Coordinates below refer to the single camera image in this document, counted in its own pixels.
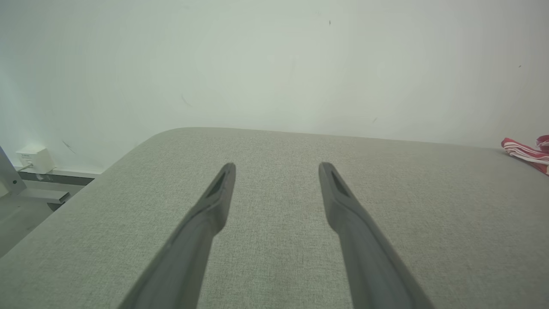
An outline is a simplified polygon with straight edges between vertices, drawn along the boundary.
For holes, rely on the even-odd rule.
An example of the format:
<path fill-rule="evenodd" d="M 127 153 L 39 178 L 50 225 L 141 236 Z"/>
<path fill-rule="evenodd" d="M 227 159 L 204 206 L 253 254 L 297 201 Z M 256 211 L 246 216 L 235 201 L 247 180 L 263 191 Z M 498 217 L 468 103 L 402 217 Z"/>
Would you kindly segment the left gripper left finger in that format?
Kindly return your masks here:
<path fill-rule="evenodd" d="M 235 164 L 225 164 L 118 309 L 196 309 L 212 241 L 228 218 L 235 178 Z"/>

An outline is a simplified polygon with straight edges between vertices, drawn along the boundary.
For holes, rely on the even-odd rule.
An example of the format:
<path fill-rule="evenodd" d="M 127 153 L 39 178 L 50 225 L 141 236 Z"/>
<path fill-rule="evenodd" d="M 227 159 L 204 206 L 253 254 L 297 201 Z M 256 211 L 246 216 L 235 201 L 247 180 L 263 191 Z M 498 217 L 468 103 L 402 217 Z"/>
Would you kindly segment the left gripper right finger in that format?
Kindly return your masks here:
<path fill-rule="evenodd" d="M 337 233 L 354 309 L 434 309 L 335 166 L 318 167 L 324 211 Z"/>

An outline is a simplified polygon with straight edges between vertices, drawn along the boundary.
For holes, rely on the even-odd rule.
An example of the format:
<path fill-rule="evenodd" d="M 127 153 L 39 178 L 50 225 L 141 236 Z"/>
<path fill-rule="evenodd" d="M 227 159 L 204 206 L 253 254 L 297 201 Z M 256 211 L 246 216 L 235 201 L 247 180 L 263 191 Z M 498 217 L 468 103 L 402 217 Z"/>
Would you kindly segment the red jersey with white sleeves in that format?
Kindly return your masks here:
<path fill-rule="evenodd" d="M 537 148 L 532 148 L 510 138 L 505 138 L 501 142 L 501 146 L 510 156 L 527 162 L 549 176 L 549 135 L 538 137 L 536 145 Z"/>

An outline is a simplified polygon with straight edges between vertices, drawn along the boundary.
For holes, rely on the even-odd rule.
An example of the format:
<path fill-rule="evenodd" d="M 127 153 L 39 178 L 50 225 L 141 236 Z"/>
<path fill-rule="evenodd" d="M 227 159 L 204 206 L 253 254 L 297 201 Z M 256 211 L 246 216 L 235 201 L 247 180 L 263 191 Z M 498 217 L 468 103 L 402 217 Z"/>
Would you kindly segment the dark grey baseboard strip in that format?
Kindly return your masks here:
<path fill-rule="evenodd" d="M 69 171 L 53 171 L 53 173 L 37 174 L 29 173 L 26 170 L 18 172 L 20 178 L 25 181 L 56 183 L 63 185 L 79 185 L 86 186 L 90 184 L 94 179 L 98 178 L 100 174 L 94 173 L 80 173 Z"/>

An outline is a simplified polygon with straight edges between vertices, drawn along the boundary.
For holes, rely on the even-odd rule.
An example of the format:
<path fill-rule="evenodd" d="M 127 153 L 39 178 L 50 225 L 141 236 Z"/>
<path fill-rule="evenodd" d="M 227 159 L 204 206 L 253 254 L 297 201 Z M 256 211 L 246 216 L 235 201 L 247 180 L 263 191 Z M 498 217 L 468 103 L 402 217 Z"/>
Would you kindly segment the white wall socket box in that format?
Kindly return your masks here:
<path fill-rule="evenodd" d="M 49 151 L 44 147 L 29 146 L 16 151 L 16 156 L 22 164 L 18 172 L 28 171 L 35 174 L 47 174 L 56 167 Z"/>

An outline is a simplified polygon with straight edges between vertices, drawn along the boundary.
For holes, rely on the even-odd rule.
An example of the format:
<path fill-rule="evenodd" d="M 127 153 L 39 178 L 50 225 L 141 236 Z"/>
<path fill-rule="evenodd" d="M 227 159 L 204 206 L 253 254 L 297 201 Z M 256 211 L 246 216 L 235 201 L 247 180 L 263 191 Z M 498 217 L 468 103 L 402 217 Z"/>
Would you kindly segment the grey metal bracket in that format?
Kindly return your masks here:
<path fill-rule="evenodd" d="M 19 195 L 27 189 L 19 172 L 12 166 L 6 153 L 0 147 L 0 198 L 6 195 Z"/>

